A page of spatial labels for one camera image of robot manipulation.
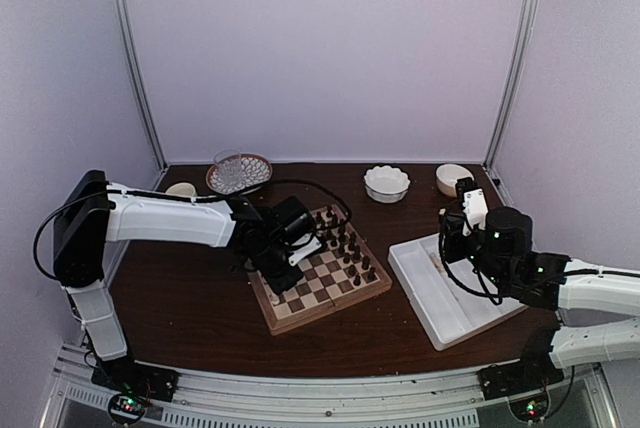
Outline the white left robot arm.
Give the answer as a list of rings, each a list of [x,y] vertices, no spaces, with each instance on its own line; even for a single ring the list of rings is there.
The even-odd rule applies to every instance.
[[[137,390],[144,372],[129,345],[104,280],[106,244],[124,241],[191,243],[228,249],[249,262],[272,292],[281,294],[302,278],[300,262],[323,246],[316,223],[291,196],[276,206],[256,207],[243,191],[184,197],[111,184],[104,172],[88,171],[66,202],[43,222],[54,228],[53,270],[76,307],[106,377],[123,392]]]

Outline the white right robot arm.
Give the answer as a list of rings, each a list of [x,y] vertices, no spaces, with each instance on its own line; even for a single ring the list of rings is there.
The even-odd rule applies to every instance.
[[[639,355],[639,274],[532,248],[533,221],[510,207],[439,213],[438,251],[447,276],[465,292],[513,299],[547,311],[596,311],[618,320],[562,326],[531,338],[513,367],[519,388],[535,388],[554,368]]]

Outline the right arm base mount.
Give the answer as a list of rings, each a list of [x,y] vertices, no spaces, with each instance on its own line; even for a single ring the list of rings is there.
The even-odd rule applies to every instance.
[[[527,340],[517,361],[493,364],[478,372],[478,380],[486,401],[508,398],[509,410],[528,427],[551,419],[565,405],[575,380],[571,369],[565,394],[556,404],[551,401],[549,387],[565,379],[564,371],[551,361],[552,340],[558,329],[539,329]]]

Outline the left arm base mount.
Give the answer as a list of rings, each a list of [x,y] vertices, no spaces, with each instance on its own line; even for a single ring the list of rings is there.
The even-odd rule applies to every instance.
[[[123,358],[104,361],[93,340],[87,336],[88,352],[84,361],[92,368],[91,382],[114,391],[107,402],[107,414],[117,424],[130,427],[154,407],[153,401],[171,402],[179,374],[169,368],[137,362],[130,353]]]

